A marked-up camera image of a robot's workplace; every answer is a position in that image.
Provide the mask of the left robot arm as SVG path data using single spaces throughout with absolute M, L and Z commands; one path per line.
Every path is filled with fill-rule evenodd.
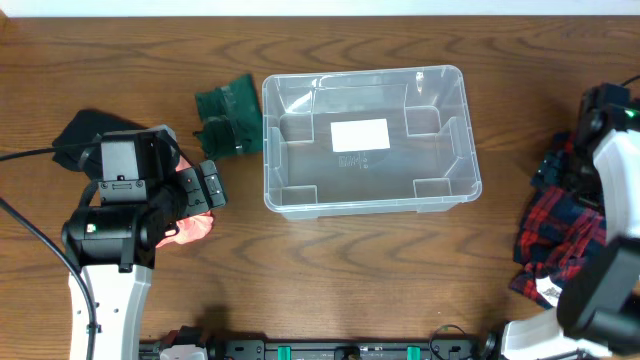
M 64 224 L 73 359 L 135 359 L 156 251 L 205 238 L 227 202 L 215 163 L 94 180 Z

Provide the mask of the red navy plaid shirt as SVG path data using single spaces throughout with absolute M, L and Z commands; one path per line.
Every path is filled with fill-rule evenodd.
M 604 213 L 561 187 L 572 154 L 573 134 L 555 134 L 531 179 L 534 193 L 514 244 L 513 261 L 522 269 L 510 289 L 544 309 L 558 304 L 566 283 L 605 245 Z

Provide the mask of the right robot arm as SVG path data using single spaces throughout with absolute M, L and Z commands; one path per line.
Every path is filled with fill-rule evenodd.
M 514 246 L 511 289 L 543 306 L 490 336 L 488 359 L 603 359 L 639 352 L 639 100 L 629 84 L 584 92 L 554 136 Z

